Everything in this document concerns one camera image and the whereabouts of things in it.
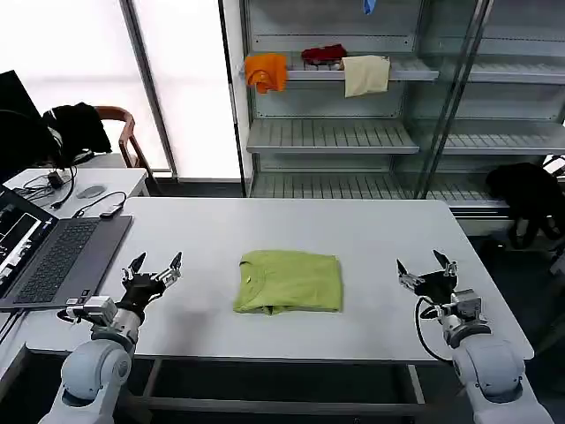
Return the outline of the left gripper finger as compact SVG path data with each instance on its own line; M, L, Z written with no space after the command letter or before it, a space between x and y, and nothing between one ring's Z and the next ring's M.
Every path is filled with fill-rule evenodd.
M145 258L146 258L146 253L142 253L141 255L139 255L138 257L134 258L132 260L132 262L130 263L130 265L126 268L122 269L122 283L123 284L128 284L130 283L134 277L138 274Z
M151 279L159 284L162 284L163 286L171 286L178 280L178 278L180 278L181 266L182 266L182 253L178 252L171 261L170 265L164 271L161 271L151 276Z

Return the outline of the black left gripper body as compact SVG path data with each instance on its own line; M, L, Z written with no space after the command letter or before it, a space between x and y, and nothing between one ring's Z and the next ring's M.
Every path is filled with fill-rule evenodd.
M127 310L136 315L144 315L145 308L153 298L160 298L166 286L156 278L156 274L135 274L132 279L124 280L125 294L117 303L118 309Z

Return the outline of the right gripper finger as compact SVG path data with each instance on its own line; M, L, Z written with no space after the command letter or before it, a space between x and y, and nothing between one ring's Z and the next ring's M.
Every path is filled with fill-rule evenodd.
M433 255L437 262L441 265L441 270L435 271L435 275L444 277L457 277L458 267L456 261L451 261L447 257L447 255L437 250L433 250Z
M405 288L416 289L417 287L423 285L426 282L426 280L423 277L415 276L410 272L408 272L407 269L399 260L396 260L396 266L397 266L399 283Z

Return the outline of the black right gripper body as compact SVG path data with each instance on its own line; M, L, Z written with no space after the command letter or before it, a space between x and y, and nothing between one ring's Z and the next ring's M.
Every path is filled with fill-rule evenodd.
M435 271L419 277L414 292L417 296L428 297L434 304L444 305L451 302L451 295L457 286L457 276L446 275L444 271Z

